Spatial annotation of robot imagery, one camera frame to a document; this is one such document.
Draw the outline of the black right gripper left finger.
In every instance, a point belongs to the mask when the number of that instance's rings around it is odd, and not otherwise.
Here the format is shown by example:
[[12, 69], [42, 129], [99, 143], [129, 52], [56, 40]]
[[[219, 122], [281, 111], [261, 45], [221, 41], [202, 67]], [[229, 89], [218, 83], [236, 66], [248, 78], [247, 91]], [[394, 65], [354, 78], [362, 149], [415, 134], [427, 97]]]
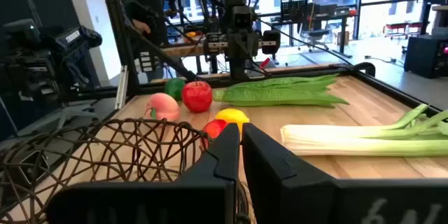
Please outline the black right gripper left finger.
[[59, 191], [48, 224], [234, 224], [239, 128], [230, 123], [174, 182], [78, 183]]

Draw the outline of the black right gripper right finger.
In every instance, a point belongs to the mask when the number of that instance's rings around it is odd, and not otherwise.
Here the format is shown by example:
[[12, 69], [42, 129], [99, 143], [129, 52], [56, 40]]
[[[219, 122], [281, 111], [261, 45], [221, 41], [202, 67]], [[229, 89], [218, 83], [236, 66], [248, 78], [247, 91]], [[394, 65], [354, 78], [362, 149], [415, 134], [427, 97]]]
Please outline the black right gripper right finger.
[[338, 179], [251, 123], [244, 171], [258, 224], [448, 224], [448, 179]]

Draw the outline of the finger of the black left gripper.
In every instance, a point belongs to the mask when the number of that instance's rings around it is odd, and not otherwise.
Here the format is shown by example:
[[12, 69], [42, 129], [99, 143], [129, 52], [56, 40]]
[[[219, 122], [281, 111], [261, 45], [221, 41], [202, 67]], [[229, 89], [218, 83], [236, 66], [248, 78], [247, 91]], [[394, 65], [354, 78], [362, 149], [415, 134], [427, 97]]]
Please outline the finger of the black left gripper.
[[231, 57], [230, 63], [230, 77], [231, 79], [242, 78], [242, 59], [238, 57]]
[[241, 77], [243, 79], [248, 79], [248, 71], [252, 70], [252, 61], [251, 59], [242, 59], [241, 60]]

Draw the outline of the green romaine lettuce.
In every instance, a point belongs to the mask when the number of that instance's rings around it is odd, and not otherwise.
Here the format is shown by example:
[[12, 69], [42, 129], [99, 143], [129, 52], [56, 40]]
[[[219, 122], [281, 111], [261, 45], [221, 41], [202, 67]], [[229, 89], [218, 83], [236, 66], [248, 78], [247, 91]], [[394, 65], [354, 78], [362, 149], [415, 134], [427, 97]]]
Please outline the green romaine lettuce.
[[213, 92], [215, 102], [231, 106], [326, 106], [346, 104], [342, 98], [329, 93], [329, 85], [337, 76], [271, 78], [238, 83]]

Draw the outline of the red apple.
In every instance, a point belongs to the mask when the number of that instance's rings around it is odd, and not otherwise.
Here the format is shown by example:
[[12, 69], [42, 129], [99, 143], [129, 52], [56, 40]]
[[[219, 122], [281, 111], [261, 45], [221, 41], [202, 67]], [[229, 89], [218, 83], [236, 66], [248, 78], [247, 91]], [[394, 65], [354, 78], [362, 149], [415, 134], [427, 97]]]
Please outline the red apple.
[[190, 112], [205, 112], [213, 101], [211, 86], [205, 81], [187, 83], [182, 89], [182, 100]]

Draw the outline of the yellow lemon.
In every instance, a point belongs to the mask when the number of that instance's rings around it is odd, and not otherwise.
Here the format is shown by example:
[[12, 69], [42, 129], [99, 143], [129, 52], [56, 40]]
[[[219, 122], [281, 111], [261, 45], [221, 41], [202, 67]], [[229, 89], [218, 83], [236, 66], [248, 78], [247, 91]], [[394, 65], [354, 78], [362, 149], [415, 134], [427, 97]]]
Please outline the yellow lemon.
[[244, 123], [250, 122], [249, 117], [243, 111], [235, 108], [227, 108], [219, 111], [215, 119], [224, 120], [227, 123], [236, 123], [240, 133], [242, 133]]

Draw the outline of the red oblong mango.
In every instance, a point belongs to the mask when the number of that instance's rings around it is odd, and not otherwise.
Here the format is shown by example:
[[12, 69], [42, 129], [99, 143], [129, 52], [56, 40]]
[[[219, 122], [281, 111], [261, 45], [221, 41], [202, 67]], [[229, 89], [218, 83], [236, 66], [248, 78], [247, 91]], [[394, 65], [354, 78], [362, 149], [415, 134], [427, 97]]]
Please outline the red oblong mango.
[[227, 122], [221, 119], [215, 119], [208, 122], [203, 128], [202, 131], [206, 134], [206, 137], [200, 141], [201, 149], [205, 151], [210, 143], [212, 143], [219, 134], [227, 127]]

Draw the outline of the green lime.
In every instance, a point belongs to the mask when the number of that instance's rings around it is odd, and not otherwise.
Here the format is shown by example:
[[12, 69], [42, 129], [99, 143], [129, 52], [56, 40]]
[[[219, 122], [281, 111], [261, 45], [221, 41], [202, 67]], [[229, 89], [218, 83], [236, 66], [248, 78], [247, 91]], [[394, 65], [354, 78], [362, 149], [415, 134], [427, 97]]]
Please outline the green lime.
[[182, 100], [182, 91], [186, 82], [180, 78], [171, 78], [164, 85], [164, 93], [174, 98], [176, 101]]

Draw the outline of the pale green celery stalk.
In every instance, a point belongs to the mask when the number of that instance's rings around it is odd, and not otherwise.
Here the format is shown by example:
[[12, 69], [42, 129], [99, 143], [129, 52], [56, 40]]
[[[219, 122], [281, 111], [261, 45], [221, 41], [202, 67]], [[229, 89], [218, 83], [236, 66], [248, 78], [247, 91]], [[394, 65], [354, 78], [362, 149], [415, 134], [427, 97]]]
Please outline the pale green celery stalk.
[[448, 110], [428, 117], [427, 104], [392, 125], [285, 125], [282, 144], [299, 156], [423, 157], [448, 155]]

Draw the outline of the pink peach with leaf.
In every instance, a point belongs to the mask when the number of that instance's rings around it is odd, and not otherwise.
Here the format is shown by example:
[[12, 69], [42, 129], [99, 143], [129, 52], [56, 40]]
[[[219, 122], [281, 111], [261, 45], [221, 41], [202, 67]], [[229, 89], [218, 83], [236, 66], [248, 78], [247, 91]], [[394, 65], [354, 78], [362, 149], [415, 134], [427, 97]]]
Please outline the pink peach with leaf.
[[152, 94], [146, 102], [145, 119], [175, 121], [179, 119], [180, 108], [177, 101], [165, 93]]

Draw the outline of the dark brown wicker basket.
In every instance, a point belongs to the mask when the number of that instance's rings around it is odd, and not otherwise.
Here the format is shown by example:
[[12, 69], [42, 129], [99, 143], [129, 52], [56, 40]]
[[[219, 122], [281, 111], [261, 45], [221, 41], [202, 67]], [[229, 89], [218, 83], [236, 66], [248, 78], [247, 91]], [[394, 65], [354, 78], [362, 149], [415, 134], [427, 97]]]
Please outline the dark brown wicker basket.
[[[37, 134], [0, 150], [0, 224], [48, 224], [59, 191], [78, 183], [170, 183], [206, 150], [207, 135], [186, 122], [112, 119]], [[251, 224], [237, 180], [234, 224]]]

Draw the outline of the black perforated monitor panel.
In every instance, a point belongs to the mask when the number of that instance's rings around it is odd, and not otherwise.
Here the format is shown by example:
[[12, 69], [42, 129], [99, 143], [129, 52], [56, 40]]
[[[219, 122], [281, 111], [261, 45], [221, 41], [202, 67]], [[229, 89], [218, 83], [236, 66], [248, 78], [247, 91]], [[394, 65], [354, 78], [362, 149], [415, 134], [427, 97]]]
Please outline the black perforated monitor panel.
[[281, 21], [301, 23], [307, 16], [308, 0], [281, 0]]

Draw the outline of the black office chair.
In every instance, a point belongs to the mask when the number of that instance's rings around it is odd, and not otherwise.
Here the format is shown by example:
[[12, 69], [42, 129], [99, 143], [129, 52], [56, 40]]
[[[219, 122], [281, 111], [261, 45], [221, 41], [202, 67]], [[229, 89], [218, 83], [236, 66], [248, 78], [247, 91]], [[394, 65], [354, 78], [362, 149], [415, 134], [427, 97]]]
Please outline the black office chair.
[[311, 45], [308, 45], [308, 51], [311, 53], [312, 49], [314, 48], [314, 45], [323, 46], [326, 50], [329, 49], [329, 47], [324, 43], [321, 42], [321, 39], [324, 36], [327, 36], [330, 34], [330, 30], [328, 29], [319, 29], [314, 31], [301, 31], [300, 36], [304, 39], [307, 39], [308, 42]]

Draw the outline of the person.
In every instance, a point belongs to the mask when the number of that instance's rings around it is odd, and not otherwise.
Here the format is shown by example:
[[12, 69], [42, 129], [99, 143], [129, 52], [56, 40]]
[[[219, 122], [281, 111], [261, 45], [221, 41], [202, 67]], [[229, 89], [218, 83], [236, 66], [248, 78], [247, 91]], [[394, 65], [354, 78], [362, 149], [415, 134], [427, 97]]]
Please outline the person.
[[162, 7], [158, 0], [124, 0], [125, 12], [134, 28], [155, 46], [164, 43], [166, 32], [160, 24]]

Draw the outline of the silver aluminium bar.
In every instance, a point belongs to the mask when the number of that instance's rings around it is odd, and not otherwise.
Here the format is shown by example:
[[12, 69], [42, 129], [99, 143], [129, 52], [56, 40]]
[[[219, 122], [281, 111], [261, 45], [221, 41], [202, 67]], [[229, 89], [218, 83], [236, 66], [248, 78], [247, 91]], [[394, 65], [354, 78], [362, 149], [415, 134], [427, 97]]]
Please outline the silver aluminium bar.
[[120, 78], [115, 98], [115, 109], [120, 110], [126, 103], [125, 100], [127, 95], [128, 78], [128, 67], [127, 65], [123, 65], [120, 70]]

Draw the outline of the red bench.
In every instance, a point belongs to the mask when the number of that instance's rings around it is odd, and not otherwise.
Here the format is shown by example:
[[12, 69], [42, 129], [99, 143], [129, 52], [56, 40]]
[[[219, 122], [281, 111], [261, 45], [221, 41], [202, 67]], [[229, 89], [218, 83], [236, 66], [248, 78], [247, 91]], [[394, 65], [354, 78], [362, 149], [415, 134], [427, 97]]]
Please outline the red bench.
[[391, 23], [384, 26], [383, 33], [385, 38], [404, 37], [408, 39], [410, 36], [417, 36], [422, 27], [422, 22]]

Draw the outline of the black equipment box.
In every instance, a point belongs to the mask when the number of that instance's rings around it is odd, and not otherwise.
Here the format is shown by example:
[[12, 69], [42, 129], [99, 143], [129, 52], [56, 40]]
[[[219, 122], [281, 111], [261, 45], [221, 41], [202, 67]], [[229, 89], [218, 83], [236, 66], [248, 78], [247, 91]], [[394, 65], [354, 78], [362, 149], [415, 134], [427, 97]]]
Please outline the black equipment box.
[[424, 78], [448, 77], [448, 36], [411, 37], [406, 51], [405, 71]]

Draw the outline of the black equipment stack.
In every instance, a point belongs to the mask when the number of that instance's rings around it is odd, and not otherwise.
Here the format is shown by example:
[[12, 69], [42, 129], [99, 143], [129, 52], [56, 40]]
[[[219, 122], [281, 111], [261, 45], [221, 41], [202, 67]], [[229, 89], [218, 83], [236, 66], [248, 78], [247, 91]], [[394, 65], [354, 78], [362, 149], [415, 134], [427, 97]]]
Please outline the black equipment stack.
[[17, 90], [25, 99], [67, 100], [95, 88], [89, 64], [90, 49], [102, 36], [84, 26], [38, 28], [23, 19], [3, 25], [9, 51], [0, 54], [4, 91]]

